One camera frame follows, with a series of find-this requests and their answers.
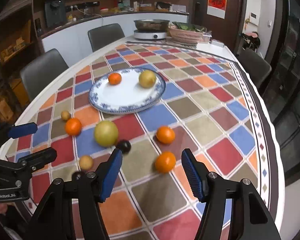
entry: chair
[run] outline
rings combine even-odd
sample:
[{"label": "chair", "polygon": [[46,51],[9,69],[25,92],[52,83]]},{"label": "chair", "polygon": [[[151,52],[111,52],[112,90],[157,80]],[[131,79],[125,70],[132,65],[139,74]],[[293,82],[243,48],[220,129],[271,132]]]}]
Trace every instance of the chair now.
[{"label": "chair", "polygon": [[270,64],[252,49],[243,50],[237,59],[249,74],[254,85],[259,89],[272,70]]},{"label": "chair", "polygon": [[68,68],[56,49],[47,51],[25,66],[20,71],[20,76],[30,101]]},{"label": "chair", "polygon": [[92,51],[103,48],[110,43],[124,38],[124,33],[118,23],[105,25],[88,31]]}]

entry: wall thermostat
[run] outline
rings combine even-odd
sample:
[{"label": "wall thermostat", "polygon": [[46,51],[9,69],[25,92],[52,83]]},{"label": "wall thermostat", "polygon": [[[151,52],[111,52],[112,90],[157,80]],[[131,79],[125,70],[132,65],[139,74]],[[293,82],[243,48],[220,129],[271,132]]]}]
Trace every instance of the wall thermostat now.
[{"label": "wall thermostat", "polygon": [[259,25],[259,17],[258,15],[254,14],[254,13],[250,13],[250,17],[249,17],[249,20],[252,24],[254,25]]}]

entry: colorful checkered tablecloth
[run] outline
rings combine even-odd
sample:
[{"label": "colorful checkered tablecloth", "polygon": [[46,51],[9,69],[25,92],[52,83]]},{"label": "colorful checkered tablecloth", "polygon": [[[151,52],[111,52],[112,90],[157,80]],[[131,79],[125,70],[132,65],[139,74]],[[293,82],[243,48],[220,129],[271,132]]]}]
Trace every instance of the colorful checkered tablecloth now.
[{"label": "colorful checkered tablecloth", "polygon": [[[101,113],[90,105],[88,92],[95,80],[109,71],[135,66],[156,71],[166,81],[156,105],[128,115]],[[93,157],[91,170],[109,158],[112,149],[99,146],[93,130],[99,121],[111,120],[119,129],[119,139],[132,144],[111,196],[100,204],[112,239],[194,239],[205,204],[197,201],[187,182],[180,159],[184,148],[226,179],[249,178],[276,218],[278,167],[273,134],[255,90],[235,62],[190,49],[126,43],[73,73],[37,110],[28,119],[37,123],[37,133],[14,140],[6,155],[16,162],[50,146],[58,152],[53,163],[33,173],[32,198],[26,201],[31,212],[53,179],[71,180],[80,169],[81,156]],[[66,134],[60,118],[63,110],[80,119],[79,136]],[[175,131],[170,145],[155,138],[162,125]],[[163,151],[173,152],[177,159],[173,171],[164,175],[153,165]],[[222,239],[229,231],[231,202],[226,201]],[[73,200],[73,214],[76,237],[83,238],[77,200]]]}]

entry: cable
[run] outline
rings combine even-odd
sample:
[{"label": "cable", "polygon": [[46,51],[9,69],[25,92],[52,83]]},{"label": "cable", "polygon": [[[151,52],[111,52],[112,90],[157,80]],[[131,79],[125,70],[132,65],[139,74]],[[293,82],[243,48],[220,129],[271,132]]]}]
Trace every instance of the cable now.
[{"label": "cable", "polygon": [[100,14],[96,14],[96,13],[88,14],[88,13],[83,12],[82,10],[80,10],[80,9],[78,8],[77,5],[75,5],[74,7],[75,7],[79,12],[82,12],[82,13],[85,14],[85,15],[89,15],[89,16],[92,16],[92,15],[98,15],[98,16],[100,16],[100,17],[102,18],[102,25],[101,25],[101,26],[103,26],[103,21],[104,21],[104,19],[103,19],[103,17],[102,17]]}]

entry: metal pot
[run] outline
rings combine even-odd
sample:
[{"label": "metal pot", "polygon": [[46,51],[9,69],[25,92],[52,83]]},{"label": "metal pot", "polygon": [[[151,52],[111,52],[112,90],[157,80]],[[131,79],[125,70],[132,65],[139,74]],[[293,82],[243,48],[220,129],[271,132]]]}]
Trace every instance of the metal pot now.
[{"label": "metal pot", "polygon": [[138,31],[162,31],[168,28],[169,20],[136,20],[134,21]]}]

